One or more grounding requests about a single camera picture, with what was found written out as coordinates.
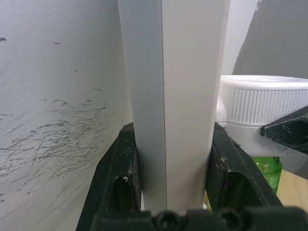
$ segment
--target green liquid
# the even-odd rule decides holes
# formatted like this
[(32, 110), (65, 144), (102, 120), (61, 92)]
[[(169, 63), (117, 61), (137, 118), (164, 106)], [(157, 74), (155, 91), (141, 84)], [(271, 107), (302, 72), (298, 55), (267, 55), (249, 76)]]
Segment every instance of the green liquid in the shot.
[(279, 157), (252, 157), (252, 159), (262, 172), (271, 188), (275, 193), (277, 193), (282, 171), (282, 164)]

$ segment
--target white wall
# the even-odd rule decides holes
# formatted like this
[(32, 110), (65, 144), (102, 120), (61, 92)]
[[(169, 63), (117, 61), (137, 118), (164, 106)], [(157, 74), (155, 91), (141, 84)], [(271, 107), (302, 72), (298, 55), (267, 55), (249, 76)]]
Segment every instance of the white wall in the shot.
[(129, 122), (115, 0), (0, 1), (0, 227), (53, 229)]
[(221, 74), (231, 75), (259, 0), (230, 0)]

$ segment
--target ribbed cap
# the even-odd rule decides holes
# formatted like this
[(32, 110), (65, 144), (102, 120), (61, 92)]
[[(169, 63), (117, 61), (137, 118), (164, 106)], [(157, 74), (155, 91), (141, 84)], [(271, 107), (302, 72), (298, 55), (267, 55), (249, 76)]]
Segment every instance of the ribbed cap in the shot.
[(260, 127), (308, 105), (308, 79), (282, 76), (222, 76), (224, 120)]

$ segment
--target black plastic part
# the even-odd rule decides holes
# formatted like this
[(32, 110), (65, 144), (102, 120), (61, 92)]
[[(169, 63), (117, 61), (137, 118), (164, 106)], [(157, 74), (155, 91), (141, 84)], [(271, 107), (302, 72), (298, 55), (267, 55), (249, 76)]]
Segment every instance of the black plastic part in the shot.
[(305, 212), (284, 208), (253, 160), (215, 124), (206, 185), (214, 214), (140, 212), (133, 125), (124, 126), (98, 163), (77, 231), (303, 231)]
[(308, 154), (308, 106), (261, 127), (261, 136)]
[(241, 212), (244, 207), (280, 205), (253, 159), (215, 124), (206, 179), (213, 212), (223, 207)]
[(89, 231), (98, 212), (138, 211), (141, 185), (133, 124), (122, 128), (99, 161), (77, 225), (77, 231)]

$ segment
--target wooden table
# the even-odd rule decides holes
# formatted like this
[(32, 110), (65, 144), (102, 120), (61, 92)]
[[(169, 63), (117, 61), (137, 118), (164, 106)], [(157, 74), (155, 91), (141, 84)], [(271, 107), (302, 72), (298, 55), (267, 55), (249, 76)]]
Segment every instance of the wooden table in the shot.
[(284, 206), (297, 206), (308, 213), (308, 180), (283, 170), (277, 196)]

